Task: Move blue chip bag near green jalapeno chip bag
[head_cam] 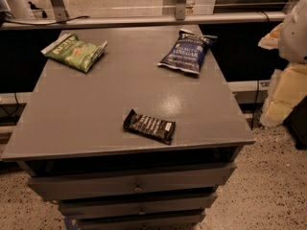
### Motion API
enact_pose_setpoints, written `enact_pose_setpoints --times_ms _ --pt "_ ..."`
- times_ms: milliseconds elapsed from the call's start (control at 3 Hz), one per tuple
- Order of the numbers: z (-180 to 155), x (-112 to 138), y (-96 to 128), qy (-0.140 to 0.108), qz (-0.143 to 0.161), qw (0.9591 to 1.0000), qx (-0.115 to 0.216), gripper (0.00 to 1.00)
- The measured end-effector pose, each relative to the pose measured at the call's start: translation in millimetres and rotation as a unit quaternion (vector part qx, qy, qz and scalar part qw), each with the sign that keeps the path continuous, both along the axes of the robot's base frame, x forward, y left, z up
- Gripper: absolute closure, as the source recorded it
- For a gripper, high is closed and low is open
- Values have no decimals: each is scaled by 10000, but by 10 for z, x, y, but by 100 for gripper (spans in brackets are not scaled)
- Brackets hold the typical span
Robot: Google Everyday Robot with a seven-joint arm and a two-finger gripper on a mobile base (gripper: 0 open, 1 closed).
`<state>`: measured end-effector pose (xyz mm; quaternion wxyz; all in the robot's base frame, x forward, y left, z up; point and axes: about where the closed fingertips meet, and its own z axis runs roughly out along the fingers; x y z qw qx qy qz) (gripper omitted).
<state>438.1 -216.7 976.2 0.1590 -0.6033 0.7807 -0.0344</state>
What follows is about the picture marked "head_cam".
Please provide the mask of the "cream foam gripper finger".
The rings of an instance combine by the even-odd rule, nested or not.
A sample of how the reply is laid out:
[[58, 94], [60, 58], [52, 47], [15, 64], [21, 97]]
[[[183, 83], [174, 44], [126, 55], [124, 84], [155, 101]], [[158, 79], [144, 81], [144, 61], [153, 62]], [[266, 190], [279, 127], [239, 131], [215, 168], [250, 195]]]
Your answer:
[[271, 77], [268, 97], [262, 107], [260, 124], [264, 127], [282, 124], [306, 96], [306, 64], [292, 62], [283, 71], [276, 69]]

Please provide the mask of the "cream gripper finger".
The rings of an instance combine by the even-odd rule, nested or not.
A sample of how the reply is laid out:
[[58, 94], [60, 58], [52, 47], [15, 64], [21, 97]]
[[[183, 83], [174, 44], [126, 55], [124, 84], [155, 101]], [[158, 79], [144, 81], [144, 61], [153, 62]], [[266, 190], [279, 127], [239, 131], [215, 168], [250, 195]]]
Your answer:
[[278, 24], [268, 34], [263, 36], [258, 42], [258, 46], [267, 50], [277, 49], [282, 26], [282, 23]]

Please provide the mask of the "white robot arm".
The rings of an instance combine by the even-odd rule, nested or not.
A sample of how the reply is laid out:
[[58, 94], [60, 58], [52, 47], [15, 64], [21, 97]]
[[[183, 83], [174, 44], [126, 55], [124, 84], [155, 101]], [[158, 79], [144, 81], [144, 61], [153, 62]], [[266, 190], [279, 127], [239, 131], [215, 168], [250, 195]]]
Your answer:
[[307, 96], [307, 0], [299, 0], [258, 46], [277, 49], [279, 56], [288, 60], [284, 70], [273, 72], [260, 116], [262, 126], [276, 127]]

